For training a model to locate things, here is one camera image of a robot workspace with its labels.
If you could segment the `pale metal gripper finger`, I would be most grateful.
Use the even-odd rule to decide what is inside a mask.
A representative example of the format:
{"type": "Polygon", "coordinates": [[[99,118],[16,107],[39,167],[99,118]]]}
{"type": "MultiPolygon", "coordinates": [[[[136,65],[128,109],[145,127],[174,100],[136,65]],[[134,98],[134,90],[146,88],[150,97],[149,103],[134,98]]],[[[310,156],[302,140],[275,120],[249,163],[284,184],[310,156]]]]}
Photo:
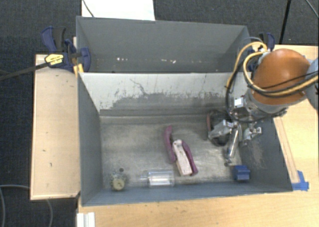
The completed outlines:
{"type": "Polygon", "coordinates": [[[232,128],[233,123],[227,120],[222,120],[217,124],[208,120],[208,139],[212,142],[227,142],[232,128]]]}
{"type": "Polygon", "coordinates": [[[225,165],[230,166],[232,161],[236,155],[236,151],[239,144],[240,131],[238,128],[233,129],[231,132],[231,138],[227,144],[226,152],[225,152],[225,165]]]}

